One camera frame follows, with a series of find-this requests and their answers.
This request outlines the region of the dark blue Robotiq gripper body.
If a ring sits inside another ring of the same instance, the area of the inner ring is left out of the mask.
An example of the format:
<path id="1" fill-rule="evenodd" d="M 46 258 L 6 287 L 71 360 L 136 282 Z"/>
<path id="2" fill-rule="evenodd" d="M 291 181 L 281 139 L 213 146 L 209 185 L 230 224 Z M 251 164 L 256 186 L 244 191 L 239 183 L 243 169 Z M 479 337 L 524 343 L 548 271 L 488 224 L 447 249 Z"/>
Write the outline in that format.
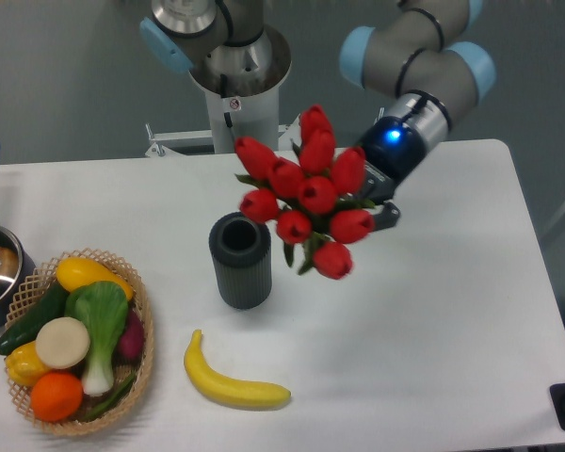
<path id="1" fill-rule="evenodd" d="M 366 160 L 366 180 L 359 195 L 373 203 L 391 200 L 396 189 L 436 146 L 435 136 L 413 119 L 382 117 L 358 139 Z"/>

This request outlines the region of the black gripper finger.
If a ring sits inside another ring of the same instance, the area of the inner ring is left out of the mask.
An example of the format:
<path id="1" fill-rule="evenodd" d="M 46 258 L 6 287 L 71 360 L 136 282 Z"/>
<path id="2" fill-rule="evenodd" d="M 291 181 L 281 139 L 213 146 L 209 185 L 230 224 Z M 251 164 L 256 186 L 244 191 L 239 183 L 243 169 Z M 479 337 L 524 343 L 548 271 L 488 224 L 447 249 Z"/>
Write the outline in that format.
<path id="1" fill-rule="evenodd" d="M 392 201 L 377 204 L 369 212 L 374 220 L 374 232 L 394 228 L 401 218 L 400 209 Z"/>

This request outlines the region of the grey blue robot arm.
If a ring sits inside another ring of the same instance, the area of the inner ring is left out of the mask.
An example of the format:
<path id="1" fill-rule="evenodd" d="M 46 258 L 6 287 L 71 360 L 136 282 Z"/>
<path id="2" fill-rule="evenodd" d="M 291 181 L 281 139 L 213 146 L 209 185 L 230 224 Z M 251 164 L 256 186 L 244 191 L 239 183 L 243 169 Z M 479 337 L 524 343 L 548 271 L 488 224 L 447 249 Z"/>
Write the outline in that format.
<path id="1" fill-rule="evenodd" d="M 496 69 L 489 54 L 460 35 L 478 1 L 402 1 L 386 29 L 361 26 L 345 38 L 345 79 L 394 99 L 359 138 L 366 153 L 361 197 L 379 207 L 375 226 L 394 227 L 397 187 L 487 95 Z M 291 54 L 267 25 L 260 1 L 154 1 L 139 26 L 152 54 L 203 91 L 217 153 L 239 137 L 279 145 L 279 88 Z"/>

